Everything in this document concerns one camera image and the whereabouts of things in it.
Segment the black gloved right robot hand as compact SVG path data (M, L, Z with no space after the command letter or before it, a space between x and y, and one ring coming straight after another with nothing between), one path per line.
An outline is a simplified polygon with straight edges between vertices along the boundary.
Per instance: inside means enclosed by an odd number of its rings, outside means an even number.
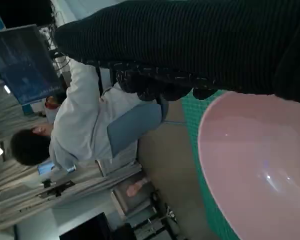
M300 103L300 0L129 0L58 27L54 40L143 101L224 90Z

